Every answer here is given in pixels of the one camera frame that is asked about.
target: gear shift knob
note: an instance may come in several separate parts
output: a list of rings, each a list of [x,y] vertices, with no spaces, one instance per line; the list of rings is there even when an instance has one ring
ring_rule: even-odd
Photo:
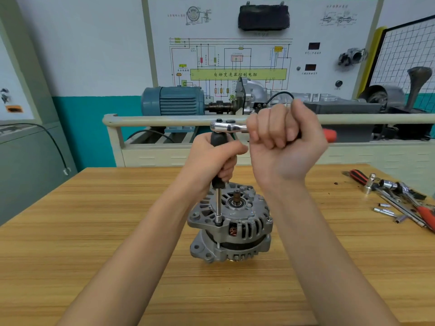
[[[406,102],[405,110],[410,110],[414,107],[418,93],[421,87],[432,76],[430,67],[416,66],[408,70],[409,78],[411,79],[411,89],[409,92],[408,101]]]

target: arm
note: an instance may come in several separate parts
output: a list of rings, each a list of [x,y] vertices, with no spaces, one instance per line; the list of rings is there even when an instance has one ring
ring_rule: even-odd
[[[317,116],[295,100],[290,110],[261,110],[247,124],[255,178],[318,323],[398,326],[305,187],[305,175],[327,148]],[[302,138],[286,146],[299,130]]]
[[[247,147],[238,141],[213,147],[210,133],[196,137],[177,179],[72,302],[58,325],[137,325],[188,212],[205,196],[217,173],[224,181],[231,178],[236,155],[246,152]]]

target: wooden table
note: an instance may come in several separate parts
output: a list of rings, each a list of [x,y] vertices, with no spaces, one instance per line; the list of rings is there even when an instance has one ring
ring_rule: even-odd
[[[383,200],[341,174],[351,168],[389,178],[317,165],[307,186],[400,321],[435,325],[435,235],[372,212]],[[0,325],[56,323],[179,169],[88,168],[0,227]],[[233,181],[258,189],[250,166]],[[185,226],[141,325],[316,324],[276,228],[269,252],[211,265],[190,256],[197,232]]]

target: blue electric motor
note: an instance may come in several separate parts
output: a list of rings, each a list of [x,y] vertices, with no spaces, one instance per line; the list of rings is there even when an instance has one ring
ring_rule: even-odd
[[[146,88],[141,98],[142,115],[204,115],[201,87]]]

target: beige metal pipe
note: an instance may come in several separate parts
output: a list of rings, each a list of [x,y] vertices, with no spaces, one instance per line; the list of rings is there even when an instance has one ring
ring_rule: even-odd
[[[210,125],[216,119],[246,123],[247,115],[181,115],[181,116],[117,116],[106,114],[103,123],[109,127],[147,127]],[[322,125],[373,125],[383,123],[435,123],[435,113],[425,114],[319,114]]]

